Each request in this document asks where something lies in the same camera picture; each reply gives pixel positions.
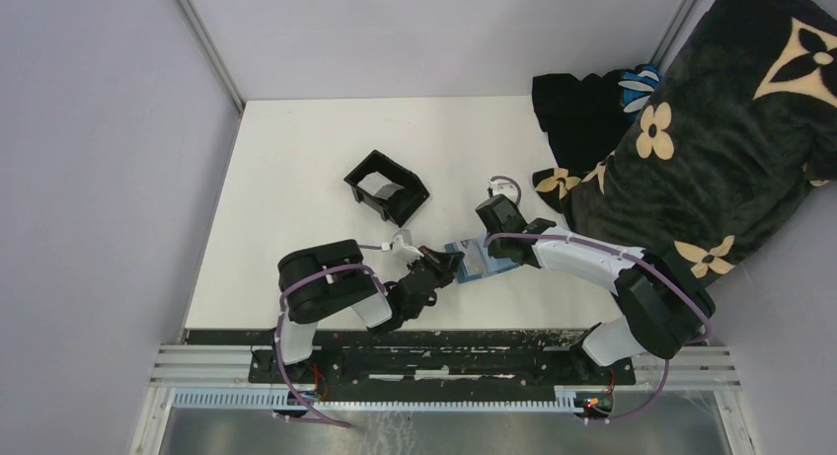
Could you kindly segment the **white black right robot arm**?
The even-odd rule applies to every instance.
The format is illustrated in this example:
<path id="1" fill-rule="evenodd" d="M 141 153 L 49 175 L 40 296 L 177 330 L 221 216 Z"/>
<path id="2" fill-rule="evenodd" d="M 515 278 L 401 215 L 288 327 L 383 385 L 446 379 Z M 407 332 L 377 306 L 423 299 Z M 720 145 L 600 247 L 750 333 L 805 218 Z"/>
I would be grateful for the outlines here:
<path id="1" fill-rule="evenodd" d="M 504 195 L 488 198 L 476 213 L 491 257 L 566 272 L 611 293 L 622 315 L 582 335 L 570 358 L 577 381 L 594 384 L 614 363 L 642 353 L 669 360 L 711 334 L 715 303 L 672 254 L 606 243 L 542 218 L 527 221 Z"/>

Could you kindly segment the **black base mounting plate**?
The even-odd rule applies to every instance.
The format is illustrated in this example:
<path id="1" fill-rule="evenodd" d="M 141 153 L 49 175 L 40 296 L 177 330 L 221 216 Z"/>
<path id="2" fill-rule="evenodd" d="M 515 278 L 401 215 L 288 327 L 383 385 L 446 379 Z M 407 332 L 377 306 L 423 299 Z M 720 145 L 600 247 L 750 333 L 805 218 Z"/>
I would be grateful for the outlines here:
<path id="1" fill-rule="evenodd" d="M 319 331 L 312 356 L 281 368 L 252 352 L 249 382 L 314 385 L 328 403 L 552 402 L 555 388 L 631 386 L 630 359 L 605 368 L 576 346 L 579 330 Z"/>

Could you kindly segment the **black cloth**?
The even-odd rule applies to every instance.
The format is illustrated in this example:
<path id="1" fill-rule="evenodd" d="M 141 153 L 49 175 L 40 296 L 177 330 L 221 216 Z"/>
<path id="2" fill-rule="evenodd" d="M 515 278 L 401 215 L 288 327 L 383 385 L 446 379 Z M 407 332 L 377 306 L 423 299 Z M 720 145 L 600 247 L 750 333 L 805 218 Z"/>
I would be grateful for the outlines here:
<path id="1" fill-rule="evenodd" d="M 586 174 L 619 144 L 633 123 L 619 86 L 628 73 L 618 69 L 582 79 L 552 73 L 532 79 L 534 114 L 559 167 Z"/>

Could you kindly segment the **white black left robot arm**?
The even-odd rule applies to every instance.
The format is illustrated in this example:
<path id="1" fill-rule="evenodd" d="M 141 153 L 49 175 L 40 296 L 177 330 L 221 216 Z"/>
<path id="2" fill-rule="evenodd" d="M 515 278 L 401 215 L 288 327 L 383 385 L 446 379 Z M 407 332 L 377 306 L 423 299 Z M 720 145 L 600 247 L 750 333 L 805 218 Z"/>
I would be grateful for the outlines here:
<path id="1" fill-rule="evenodd" d="M 384 283 L 364 263 L 366 249 L 343 240 L 291 253 L 277 264 L 279 317 L 272 368 L 283 380 L 295 383 L 308 375 L 321 321 L 350 309 L 372 333 L 398 330 L 436 304 L 437 291 L 455 280 L 465 258 L 462 252 L 416 247 L 405 235 L 396 235 L 372 249 L 404 260 L 408 273 Z"/>

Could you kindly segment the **black floral fleece blanket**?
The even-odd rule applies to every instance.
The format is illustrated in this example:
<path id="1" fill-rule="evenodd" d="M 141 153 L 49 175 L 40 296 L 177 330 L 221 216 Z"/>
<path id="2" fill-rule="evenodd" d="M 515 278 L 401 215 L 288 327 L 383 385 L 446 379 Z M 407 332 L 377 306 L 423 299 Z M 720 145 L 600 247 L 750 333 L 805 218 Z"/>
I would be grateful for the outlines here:
<path id="1" fill-rule="evenodd" d="M 836 178 L 836 21 L 812 0 L 715 0 L 595 168 L 533 173 L 576 233 L 671 251 L 703 284 Z"/>

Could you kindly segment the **stack of silver cards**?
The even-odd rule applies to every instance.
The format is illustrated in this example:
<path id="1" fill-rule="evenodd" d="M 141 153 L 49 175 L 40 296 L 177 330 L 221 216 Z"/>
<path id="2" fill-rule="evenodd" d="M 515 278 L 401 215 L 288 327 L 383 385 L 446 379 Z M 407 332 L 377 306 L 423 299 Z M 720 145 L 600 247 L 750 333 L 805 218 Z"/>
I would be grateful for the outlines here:
<path id="1" fill-rule="evenodd" d="M 379 172 L 368 174 L 358 182 L 358 186 L 370 196 L 381 200 L 390 199 L 396 192 L 404 188 Z"/>

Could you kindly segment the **black plastic card bin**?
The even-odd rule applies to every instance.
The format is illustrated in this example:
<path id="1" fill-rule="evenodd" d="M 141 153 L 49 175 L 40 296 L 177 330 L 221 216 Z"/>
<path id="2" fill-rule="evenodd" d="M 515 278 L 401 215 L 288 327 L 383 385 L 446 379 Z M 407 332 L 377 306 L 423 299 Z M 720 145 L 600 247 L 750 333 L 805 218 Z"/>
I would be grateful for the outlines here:
<path id="1" fill-rule="evenodd" d="M 372 150 L 343 181 L 356 202 L 368 205 L 383 221 L 399 228 L 430 198 L 418 175 L 378 150 Z"/>

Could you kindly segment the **blue white patterned cloth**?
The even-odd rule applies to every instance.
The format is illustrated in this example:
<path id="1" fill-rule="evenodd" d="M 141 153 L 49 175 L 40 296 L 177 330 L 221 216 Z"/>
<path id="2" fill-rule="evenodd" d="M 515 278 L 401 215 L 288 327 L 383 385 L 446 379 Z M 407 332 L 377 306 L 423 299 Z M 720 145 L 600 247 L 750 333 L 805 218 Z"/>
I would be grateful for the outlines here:
<path id="1" fill-rule="evenodd" d="M 617 82 L 623 114 L 635 117 L 640 113 L 662 78 L 662 74 L 648 64 L 623 71 Z"/>

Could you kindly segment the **aluminium frame rail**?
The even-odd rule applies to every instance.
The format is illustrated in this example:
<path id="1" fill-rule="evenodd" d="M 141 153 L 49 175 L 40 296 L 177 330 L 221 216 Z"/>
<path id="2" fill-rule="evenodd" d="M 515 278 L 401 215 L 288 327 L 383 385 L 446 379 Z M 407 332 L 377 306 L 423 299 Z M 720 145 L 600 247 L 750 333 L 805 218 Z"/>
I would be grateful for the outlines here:
<path id="1" fill-rule="evenodd" d="M 245 387 L 251 361 L 250 346 L 161 345 L 150 383 L 152 387 Z"/>

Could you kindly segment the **blue leather card holder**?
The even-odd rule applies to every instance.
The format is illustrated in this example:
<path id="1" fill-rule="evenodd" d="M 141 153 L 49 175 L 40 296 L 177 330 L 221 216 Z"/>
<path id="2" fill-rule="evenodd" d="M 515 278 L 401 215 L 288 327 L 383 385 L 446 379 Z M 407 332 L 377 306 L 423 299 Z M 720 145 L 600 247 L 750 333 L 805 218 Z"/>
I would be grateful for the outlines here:
<path id="1" fill-rule="evenodd" d="M 457 270 L 459 284 L 491 277 L 519 267 L 510 259 L 492 258 L 485 246 L 486 234 L 475 238 L 457 240 L 444 245 L 446 253 L 462 253 L 463 260 Z"/>

